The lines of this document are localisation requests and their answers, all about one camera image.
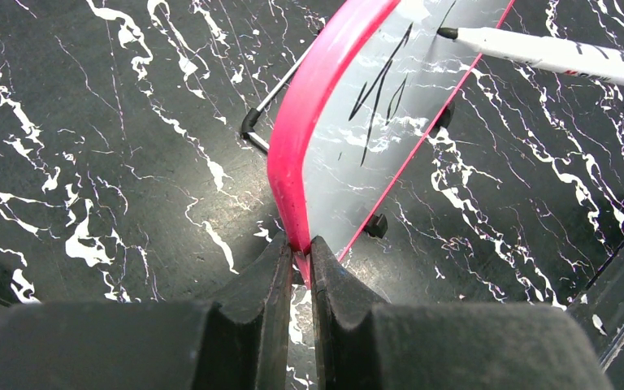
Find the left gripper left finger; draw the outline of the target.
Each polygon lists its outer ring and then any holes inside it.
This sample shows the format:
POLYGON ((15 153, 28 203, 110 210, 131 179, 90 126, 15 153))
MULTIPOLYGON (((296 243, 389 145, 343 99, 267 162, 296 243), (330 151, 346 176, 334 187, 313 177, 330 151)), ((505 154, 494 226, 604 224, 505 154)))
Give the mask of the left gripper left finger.
POLYGON ((210 297, 10 308, 0 389, 281 389, 292 263, 279 233, 210 297))

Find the pink framed whiteboard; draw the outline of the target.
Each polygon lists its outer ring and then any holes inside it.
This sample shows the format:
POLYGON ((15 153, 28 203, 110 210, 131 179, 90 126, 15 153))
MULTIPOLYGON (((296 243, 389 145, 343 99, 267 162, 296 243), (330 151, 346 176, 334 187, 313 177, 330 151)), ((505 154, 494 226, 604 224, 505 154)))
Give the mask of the pink framed whiteboard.
POLYGON ((304 281, 322 237, 342 259, 479 61, 441 27, 498 28, 511 1, 347 1, 276 116, 267 174, 304 281))

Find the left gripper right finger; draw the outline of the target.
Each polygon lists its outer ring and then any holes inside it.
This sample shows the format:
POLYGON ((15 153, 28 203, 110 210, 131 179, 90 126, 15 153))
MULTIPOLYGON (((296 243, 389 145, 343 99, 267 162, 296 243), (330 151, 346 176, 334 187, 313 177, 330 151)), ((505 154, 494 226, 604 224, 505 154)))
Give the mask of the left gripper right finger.
POLYGON ((609 389, 584 330, 526 303, 393 305, 310 246, 321 389, 609 389))

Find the white whiteboard marker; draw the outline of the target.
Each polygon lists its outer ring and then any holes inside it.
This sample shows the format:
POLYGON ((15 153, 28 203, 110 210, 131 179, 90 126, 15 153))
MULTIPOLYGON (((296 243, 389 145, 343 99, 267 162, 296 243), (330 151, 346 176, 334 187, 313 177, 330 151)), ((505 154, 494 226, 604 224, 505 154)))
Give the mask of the white whiteboard marker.
POLYGON ((437 34, 499 59, 624 86, 624 50, 498 28, 446 28, 437 34))

